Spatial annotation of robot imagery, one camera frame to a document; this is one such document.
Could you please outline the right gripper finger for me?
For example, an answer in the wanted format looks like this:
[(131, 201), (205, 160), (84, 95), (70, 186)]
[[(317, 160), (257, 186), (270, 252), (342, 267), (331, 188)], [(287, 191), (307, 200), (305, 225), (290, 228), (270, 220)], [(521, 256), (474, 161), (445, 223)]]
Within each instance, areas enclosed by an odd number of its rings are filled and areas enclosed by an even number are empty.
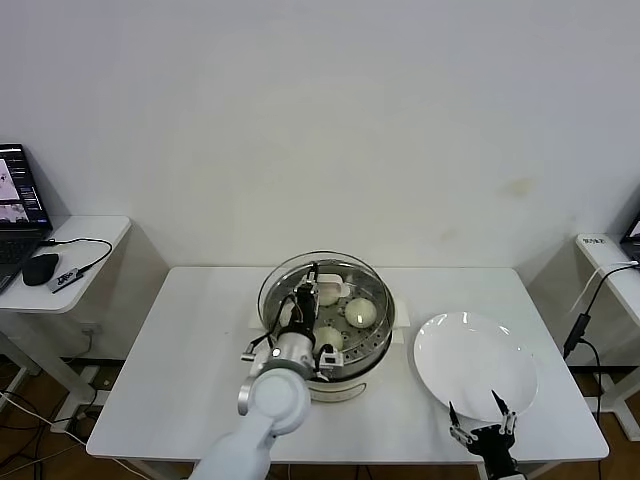
[(499, 433), (513, 434), (517, 420), (516, 412), (508, 407), (507, 403), (496, 393), (495, 390), (492, 390), (491, 393), (502, 415)]
[(473, 442), (472, 435), (464, 430), (456, 413), (456, 410), (452, 403), (449, 403), (449, 420), (450, 427), (449, 432), (450, 435), (461, 445), (470, 445)]

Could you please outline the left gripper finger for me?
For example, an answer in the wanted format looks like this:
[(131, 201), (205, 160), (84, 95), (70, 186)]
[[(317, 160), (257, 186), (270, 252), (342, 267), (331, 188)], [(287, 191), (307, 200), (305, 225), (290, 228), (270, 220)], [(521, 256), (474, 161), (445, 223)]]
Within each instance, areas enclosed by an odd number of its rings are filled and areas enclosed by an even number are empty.
[(319, 294), (318, 287), (319, 264), (312, 262), (308, 270), (303, 274), (301, 280), (296, 285), (294, 292), (297, 297), (301, 295), (317, 298)]

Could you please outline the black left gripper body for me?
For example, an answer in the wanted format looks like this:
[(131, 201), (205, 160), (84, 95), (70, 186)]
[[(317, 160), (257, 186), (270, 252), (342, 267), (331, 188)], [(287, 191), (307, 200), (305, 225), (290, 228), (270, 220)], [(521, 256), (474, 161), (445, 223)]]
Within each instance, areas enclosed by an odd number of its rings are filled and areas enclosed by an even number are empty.
[(294, 302), (286, 330), (300, 334), (312, 334), (317, 319), (317, 301), (314, 297), (300, 297)]

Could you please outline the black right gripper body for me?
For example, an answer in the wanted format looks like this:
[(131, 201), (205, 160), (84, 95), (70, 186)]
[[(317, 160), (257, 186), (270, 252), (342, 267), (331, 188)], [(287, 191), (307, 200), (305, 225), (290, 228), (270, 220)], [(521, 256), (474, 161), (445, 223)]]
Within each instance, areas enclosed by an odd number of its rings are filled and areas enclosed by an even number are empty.
[(487, 468), (515, 468), (516, 462), (510, 454), (514, 444), (514, 431), (494, 424), (472, 430), (467, 449), (480, 456)]

